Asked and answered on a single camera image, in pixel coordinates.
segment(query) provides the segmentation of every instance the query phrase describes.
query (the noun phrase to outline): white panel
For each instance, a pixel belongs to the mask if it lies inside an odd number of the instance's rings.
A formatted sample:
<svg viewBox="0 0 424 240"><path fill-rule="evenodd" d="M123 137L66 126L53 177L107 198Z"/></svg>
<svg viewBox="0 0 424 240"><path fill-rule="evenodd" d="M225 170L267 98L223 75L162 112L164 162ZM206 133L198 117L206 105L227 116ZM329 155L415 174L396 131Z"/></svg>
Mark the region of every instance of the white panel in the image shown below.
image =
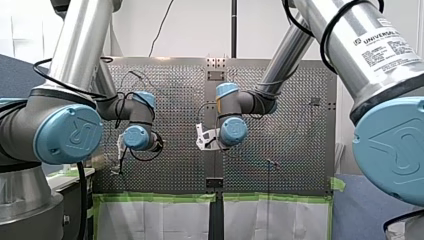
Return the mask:
<svg viewBox="0 0 424 240"><path fill-rule="evenodd" d="M114 27L124 56L147 56L169 0L126 0ZM230 52L230 1L178 0L152 56L223 57Z"/></svg>

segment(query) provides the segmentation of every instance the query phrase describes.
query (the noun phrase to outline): green tape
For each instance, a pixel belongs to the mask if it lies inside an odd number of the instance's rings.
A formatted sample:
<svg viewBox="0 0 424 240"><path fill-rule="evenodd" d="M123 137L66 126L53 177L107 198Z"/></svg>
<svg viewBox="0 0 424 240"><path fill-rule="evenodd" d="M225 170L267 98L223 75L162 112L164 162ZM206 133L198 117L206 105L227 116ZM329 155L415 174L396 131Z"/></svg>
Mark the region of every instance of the green tape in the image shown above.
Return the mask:
<svg viewBox="0 0 424 240"><path fill-rule="evenodd" d="M98 222L99 222L99 211L100 211L100 199L99 198L95 198L93 196L93 214L94 214L94 223L93 223L93 228L94 228L94 239L97 240L97 230L98 230Z"/></svg>
<svg viewBox="0 0 424 240"><path fill-rule="evenodd" d="M330 181L331 181L331 189L344 192L346 183L343 182L343 180L332 177Z"/></svg>
<svg viewBox="0 0 424 240"><path fill-rule="evenodd" d="M329 197L316 196L298 196L290 194L270 194L267 193L224 193L225 202L243 202L243 201L259 201L272 200L281 202L302 202L302 203L319 203L328 204L331 201Z"/></svg>
<svg viewBox="0 0 424 240"><path fill-rule="evenodd" d="M204 203L215 202L215 194L154 194L154 193L121 193L94 194L93 199L103 202L158 202L158 203Z"/></svg>
<svg viewBox="0 0 424 240"><path fill-rule="evenodd" d="M333 198L328 205L328 227L327 227L327 239L331 240L333 235Z"/></svg>

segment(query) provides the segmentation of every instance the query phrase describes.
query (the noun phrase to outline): black cable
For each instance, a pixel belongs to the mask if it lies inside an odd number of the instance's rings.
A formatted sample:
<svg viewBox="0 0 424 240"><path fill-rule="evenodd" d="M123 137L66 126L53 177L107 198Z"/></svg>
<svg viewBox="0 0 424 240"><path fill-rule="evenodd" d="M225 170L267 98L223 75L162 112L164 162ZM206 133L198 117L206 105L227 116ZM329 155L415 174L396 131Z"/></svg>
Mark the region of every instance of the black cable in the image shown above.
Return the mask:
<svg viewBox="0 0 424 240"><path fill-rule="evenodd" d="M101 57L100 59L103 60L103 62L105 62L105 63L113 62L113 58L111 58L111 57Z"/></svg>
<svg viewBox="0 0 424 240"><path fill-rule="evenodd" d="M237 1L231 5L231 58L237 58Z"/></svg>
<svg viewBox="0 0 424 240"><path fill-rule="evenodd" d="M77 239L84 240L85 228L87 225L87 178L85 177L84 166L81 162L77 163L77 168L81 188L81 219Z"/></svg>
<svg viewBox="0 0 424 240"><path fill-rule="evenodd" d="M284 11L286 12L287 17L289 18L289 20L296 26L298 27L300 30L302 30L302 32L308 34L311 37L314 37L314 34L311 32L311 30L305 28L304 26L302 26L302 24L300 24L296 18L293 17L293 15L290 12L290 6L289 6L289 0L283 0L283 7L284 7Z"/></svg>
<svg viewBox="0 0 424 240"><path fill-rule="evenodd" d="M291 20L291 22L296 25L296 27L298 27L300 30L302 30L302 32L308 34L311 37L314 37L313 33L306 29L305 27L303 27L298 21L296 21L296 19L293 17L293 15L290 12L290 7L289 7L289 0L282 0L283 2L283 6L284 6L284 10L287 14L287 17ZM341 7L339 9L339 11L337 12L337 14L331 19L331 21L328 23L328 25L326 26L322 38L321 38L321 43L320 43L320 55L321 55L321 59L324 63L324 65L333 73L337 74L336 70L334 69L334 67L330 64L330 62L327 60L327 57L325 56L325 48L327 47L327 41L334 29L334 27L336 26L336 24L338 23L338 21L350 10L352 9L352 7L360 4L360 3L370 3L368 0L352 0L349 3L346 3L343 7ZM384 7L385 7L385 3L384 0L378 0L379 3L379 11L381 13L384 12Z"/></svg>
<svg viewBox="0 0 424 240"><path fill-rule="evenodd" d="M368 0L353 0L351 2L346 3L339 9L337 14L331 19L331 21L327 24L325 27L324 33L322 34L321 38L321 44L320 44L320 55L322 62L324 65L333 73L337 74L336 69L331 65L331 63L327 60L327 57L325 56L325 50L328 45L328 39L330 38L331 33L333 32L334 27L339 22L339 20L354 6L361 4L361 3L370 3ZM384 1L379 0L380 3L380 12L384 11Z"/></svg>
<svg viewBox="0 0 424 240"><path fill-rule="evenodd" d="M121 117L122 117L122 114L124 113L124 109L125 109L126 101L128 100L128 97L129 97L130 95L136 95L137 97L139 97L139 98L140 98L140 100L144 102L144 104L147 106L147 108L149 109L150 113L152 114L153 121L155 120L155 118L156 118L156 113L155 113L155 109L154 109L154 107L153 107L153 106L151 106L151 105L149 104L149 102L147 102L147 100L146 100L146 99L144 99L142 96L140 96L139 94L137 94L137 93L135 93L135 92L129 92L129 93L127 93L127 94L125 94L125 93L123 93L123 92L118 92L117 94L118 94L118 95L119 95L119 94L122 94L122 95L124 95L124 96L123 96L123 98L122 98L122 99L119 99L119 100L118 100L118 102L115 104L115 115L116 115L116 117L117 117L116 122L115 122L115 129L118 129L118 128L119 128L119 126L121 125L121 122L122 122L122 120L123 120ZM122 104L121 104L120 109L118 110L118 106L119 106L119 102L120 102L120 101L122 101Z"/></svg>
<svg viewBox="0 0 424 240"><path fill-rule="evenodd" d="M86 95L89 95L89 96L92 96L92 97L96 97L96 98L106 98L106 96L101 95L101 94L98 94L98 93L87 92L87 91L84 91L84 90L81 90L81 89L78 89L78 88L71 87L71 86L69 86L69 85L67 85L67 84L65 84L65 83L63 83L63 82L61 82L61 81L59 81L57 79L54 79L54 78L50 77L49 75L47 75L46 73L44 73L43 71L41 71L41 69L39 69L39 66L41 64L45 64L45 63L48 63L48 62L51 62L51 61L52 61L51 58L38 61L38 62L36 62L36 63L34 63L32 65L32 68L34 69L35 73L37 73L41 77L43 77L43 78L45 78L45 79L47 79L49 81L52 81L52 82L56 83L57 85L60 85L60 86L66 88L68 90L71 90L73 92L78 92L78 93L86 94Z"/></svg>
<svg viewBox="0 0 424 240"><path fill-rule="evenodd" d="M199 107L199 109L197 110L197 123L201 123L200 122L200 111L202 111L202 109L207 106L207 105L216 105L216 102L207 102L207 103L203 103L202 106Z"/></svg>
<svg viewBox="0 0 424 240"><path fill-rule="evenodd" d="M140 162L150 162L150 161L153 161L153 160L155 160L157 157L159 157L159 155L162 153L162 150L163 150L163 146L161 147L161 149L156 153L156 155L155 156L153 156L153 157L151 157L151 158L148 158L148 159L142 159L142 158L139 158L139 157L137 157L135 154L134 154L134 152L133 152L133 150L130 148L130 153L131 153L131 156L135 159L135 160L137 160L137 161L140 161Z"/></svg>
<svg viewBox="0 0 424 240"><path fill-rule="evenodd" d="M417 216L424 216L424 209L418 210L418 211L415 211L415 212L410 212L410 213L401 215L399 217L395 217L395 218L390 219L389 221L387 221L383 224L383 230L384 230L384 232L386 232L387 228L390 225L392 225L393 223L400 222L400 221L406 220L408 218L413 218L413 217L417 217Z"/></svg>
<svg viewBox="0 0 424 240"><path fill-rule="evenodd" d="M252 97L253 97L253 101L258 101L260 104L261 104L261 108L262 108L262 113L263 114L259 114L260 116L259 117L255 117L255 116L253 116L252 114L249 114L249 116L251 117L251 118L253 118L253 119L255 119L255 120L261 120L264 116L265 116L265 111L266 111L266 108L265 108L265 103L264 103L264 101L262 101L262 99L260 98L260 97L258 97L257 96L257 94L260 94L260 93L258 93L258 92L256 92L256 91L254 91L254 90L247 90L247 91L244 91L244 92L246 92L246 93L248 93L248 94L250 94Z"/></svg>
<svg viewBox="0 0 424 240"><path fill-rule="evenodd" d="M159 38L159 36L160 36L160 33L161 33L161 31L162 31L163 24L165 23L165 20L166 20L166 18L168 17L169 10L171 9L171 6L172 6L172 4L173 4L173 3L174 3L174 0L171 0L171 2L170 2L170 3L169 3L169 5L168 5L168 9L166 10L165 16L163 17L162 22L161 22L161 24L160 24L159 31L158 31L158 33L157 33L157 35L156 35L155 39L154 39L154 40L153 40L153 42L152 42L152 47L150 48L149 57L151 57L151 56L152 56L153 49L155 48L155 43L156 43L156 41L158 40L158 38Z"/></svg>
<svg viewBox="0 0 424 240"><path fill-rule="evenodd" d="M128 150L128 147L125 148L124 152L122 153L122 157L119 159L119 174L123 174L122 165L125 159L125 155L127 154L127 150Z"/></svg>

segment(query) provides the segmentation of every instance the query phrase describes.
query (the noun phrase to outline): pegboard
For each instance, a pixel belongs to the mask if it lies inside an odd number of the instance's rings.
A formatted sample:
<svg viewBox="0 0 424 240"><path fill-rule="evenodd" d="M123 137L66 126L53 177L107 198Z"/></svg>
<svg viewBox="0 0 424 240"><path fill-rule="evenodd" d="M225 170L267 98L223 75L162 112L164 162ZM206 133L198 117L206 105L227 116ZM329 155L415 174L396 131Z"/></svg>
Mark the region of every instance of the pegboard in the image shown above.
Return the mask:
<svg viewBox="0 0 424 240"><path fill-rule="evenodd" d="M229 60L227 81L253 89L266 66L258 60ZM303 61L283 84L275 113L261 120L244 116L248 137L224 155L224 191L328 194L335 93L336 76L319 61Z"/></svg>
<svg viewBox="0 0 424 240"><path fill-rule="evenodd" d="M95 192L205 192L203 153L196 146L195 128L196 111L203 103L205 60L175 61L124 58L110 64L117 91L145 90L156 96L153 130L162 136L165 147L151 162L139 162L127 154L123 174L112 174L119 162L116 141L128 122L123 121L118 129L114 129L115 121L105 122L105 163L96 173ZM127 74L129 71L142 79ZM153 155L137 153L143 159Z"/></svg>
<svg viewBox="0 0 424 240"><path fill-rule="evenodd" d="M211 165L205 163L210 159L195 143L197 111L205 102L205 94L215 92L214 88L206 87L210 86L206 84L206 61L118 58L110 64L118 91L146 90L155 94L157 117L153 129L166 143L157 159L138 162L128 154L123 174L111 174L118 162L116 140L127 122L122 122L118 129L113 128L114 121L105 122L104 163L96 173L95 192L206 191L208 169L205 168ZM268 60L228 59L226 80L236 82L241 89L251 89L268 63ZM130 70L137 71L142 79L127 74ZM262 120L245 117L249 135L242 145L228 152L235 158L214 155L215 161L223 161L224 168L217 171L224 175L224 191L326 194L330 190L327 179L333 172L335 91L335 76L319 61L302 62L297 73L283 86L276 113ZM316 99L319 106L312 106L311 101ZM278 162L280 170L268 170L267 159Z"/></svg>

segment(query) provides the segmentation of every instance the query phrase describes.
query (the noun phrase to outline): wire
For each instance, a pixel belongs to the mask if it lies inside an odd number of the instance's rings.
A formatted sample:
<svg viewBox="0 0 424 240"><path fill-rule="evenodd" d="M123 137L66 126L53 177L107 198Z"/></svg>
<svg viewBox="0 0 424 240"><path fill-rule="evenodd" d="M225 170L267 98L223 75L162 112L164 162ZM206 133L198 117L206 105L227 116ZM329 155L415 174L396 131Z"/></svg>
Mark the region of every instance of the wire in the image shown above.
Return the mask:
<svg viewBox="0 0 424 240"><path fill-rule="evenodd" d="M306 29L305 27L303 27L298 21L296 21L296 19L293 17L293 15L290 12L290 7L289 7L289 0L283 0L283 6L284 6L284 10L287 14L287 17L293 22L294 25L296 25L296 27L298 27L300 30L302 30L304 33L308 34L311 37L314 37L313 33ZM354 6L360 4L360 3L370 3L368 0L352 0L349 3L346 3L343 7L341 7L337 14L331 19L331 21L327 24L326 28L324 29L322 38L321 38L321 43L320 43L320 55L321 55L321 59L322 62L324 63L324 65L333 73L337 74L336 70L334 69L334 67L330 64L330 62L327 60L327 57L325 55L325 48L327 47L327 42L328 39L334 29L334 27L336 26L336 24L338 23L338 21L350 10L352 9ZM384 12L384 7L385 7L385 3L384 0L378 0L379 3L379 11L381 13Z"/></svg>
<svg viewBox="0 0 424 240"><path fill-rule="evenodd" d="M85 228L87 225L87 178L85 177L84 166L82 162L77 163L78 175L80 179L80 190L81 190L81 218L80 228L78 232L78 240L84 240Z"/></svg>
<svg viewBox="0 0 424 240"><path fill-rule="evenodd" d="M60 86L66 88L66 89L68 89L70 91L77 92L77 93L82 93L82 94L86 94L86 95L89 95L89 96L92 96L92 97L96 97L96 98L106 98L106 96L101 95L101 94L98 94L98 93L87 92L87 91L84 91L84 90L81 90L81 89L78 89L78 88L71 87L71 86L69 86L69 85L67 85L67 84L65 84L65 83L63 83L63 82L61 82L61 81L59 81L57 79L54 79L54 78L50 77L49 75L47 75L46 73L44 73L43 71L41 71L41 69L39 68L39 66L41 64L45 64L45 63L48 63L48 62L51 62L51 61L52 61L51 58L38 61L38 62L36 62L36 63L34 63L32 65L32 68L34 69L35 73L37 73L41 77L43 77L43 78L45 78L45 79L47 79L49 81L52 81L52 82L56 83L57 85L60 85Z"/></svg>
<svg viewBox="0 0 424 240"><path fill-rule="evenodd" d="M349 3L346 3L345 5L343 5L343 7L341 7L339 9L339 11L337 12L337 14L331 19L331 21L327 24L327 26L324 29L324 33L322 34L322 38L321 38L321 44L320 44L320 55L321 55L321 59L322 62L324 63L324 65L333 73L337 74L336 69L332 66L332 64L327 60L327 57L325 56L325 48L327 47L327 43L328 43L328 39L331 35L331 33L333 32L334 27L336 26L336 24L339 22L339 20L350 10L352 9L354 6L361 4L361 3L369 3L368 0L353 0Z"/></svg>
<svg viewBox="0 0 424 240"><path fill-rule="evenodd" d="M130 71L128 71L128 72L127 72L127 73L126 73L126 74L125 74L125 75L121 78L121 82L120 82L120 84L119 84L118 91L122 89L122 86L123 86L123 84L124 84L124 80L125 80L125 78L126 78L128 75L130 75L130 74L132 74L132 75L136 76L136 77L140 80L140 82L143 84L144 89L146 89L146 84L143 82L143 78L142 78L140 75L136 74L136 73L134 72L134 70L130 70Z"/></svg>
<svg viewBox="0 0 424 240"><path fill-rule="evenodd" d="M296 18L293 17L293 15L290 12L290 6L289 6L289 0L283 0L283 7L284 7L284 11L286 12L287 17L289 18L289 20L296 26L298 27L300 30L302 30L302 32L308 34L311 37L314 37L314 34L311 32L311 30L305 28L304 26L302 26L302 24L300 24Z"/></svg>
<svg viewBox="0 0 424 240"><path fill-rule="evenodd" d="M173 3L174 3L174 0L171 0L171 2L170 2L170 3L169 3L169 5L168 5L168 9L166 10L165 16L163 17L162 22L161 22L161 24L160 24L159 31L158 31L158 33L157 33L157 35L156 35L155 39L154 39L154 40L153 40L153 42L152 42L152 47L150 48L149 57L151 57L151 56L152 56L153 49L155 48L155 43L156 43L156 41L158 40L158 38L159 38L159 36L160 36L160 33L161 33L161 31L162 31L163 24L165 23L165 20L166 20L166 18L168 17L169 10L171 9L171 6L172 6L172 4L173 4Z"/></svg>
<svg viewBox="0 0 424 240"><path fill-rule="evenodd" d="M207 105L216 105L216 102L207 102L207 103L202 104L202 106L199 107L199 109L197 110L197 115L196 115L198 123L201 123L200 122L200 111L202 111L202 109Z"/></svg>
<svg viewBox="0 0 424 240"><path fill-rule="evenodd" d="M122 172L122 165L125 159L125 154L127 153L128 147L125 148L124 152L122 153L122 157L119 159L119 174L123 174Z"/></svg>
<svg viewBox="0 0 424 240"><path fill-rule="evenodd" d="M137 97L140 98L141 101L143 101L145 103L145 105L147 106L147 108L149 109L150 113L152 114L152 121L155 120L156 118L156 113L155 113L155 109L152 105L150 105L150 103L144 99L142 96L140 96L139 94L135 93L135 92L129 92L127 94L123 93L123 92L118 92L118 95L121 94L123 95L122 99L119 99L118 102L115 104L115 115L117 117L116 122L115 122L115 129L118 129L119 126L121 125L122 122L122 114L124 113L124 109L125 109L125 104L126 101L128 100L128 97L130 95L136 95ZM120 109L118 110L118 106L120 105L119 102L122 101L122 104L120 106Z"/></svg>
<svg viewBox="0 0 424 240"><path fill-rule="evenodd" d="M135 160L137 160L137 161L140 161L140 162L150 162L150 161L153 161L154 159L156 159L157 157L159 157L159 155L162 153L162 150L163 150L163 146L161 145L161 148L159 149L159 151L156 153L156 155L155 156L153 156L153 157L151 157L151 158L148 158L148 159L142 159L142 158L139 158L139 157L137 157L135 154L134 154L134 152L133 152L133 150L130 148L130 153L131 153L131 156L135 159Z"/></svg>
<svg viewBox="0 0 424 240"><path fill-rule="evenodd" d="M101 57L100 59L103 60L103 62L105 62L105 63L113 62L113 58L111 58L111 57Z"/></svg>

